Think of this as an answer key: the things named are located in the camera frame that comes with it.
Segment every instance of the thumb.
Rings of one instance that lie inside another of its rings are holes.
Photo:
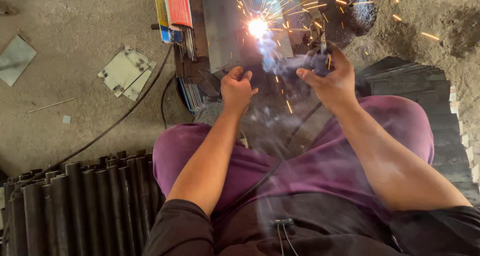
[[[322,83],[322,78],[317,76],[315,72],[308,69],[298,69],[297,75],[312,87],[318,86]]]

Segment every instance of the finger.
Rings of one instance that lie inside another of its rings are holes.
[[[313,72],[312,70],[298,69],[297,70],[297,75],[303,81],[308,83],[308,85],[310,85],[310,86],[318,86],[319,84],[322,83],[322,78],[317,76],[317,74],[315,74],[315,72]]]
[[[332,53],[332,62],[335,69],[350,70],[353,68],[352,63],[337,45],[327,41],[327,48]]]
[[[252,72],[247,71],[247,72],[245,72],[245,74],[243,74],[242,81],[250,82],[250,80],[252,79],[252,76],[253,76]]]
[[[242,72],[243,72],[242,66],[234,67],[232,70],[230,70],[230,72],[225,77],[231,78],[231,79],[238,79],[239,75]]]

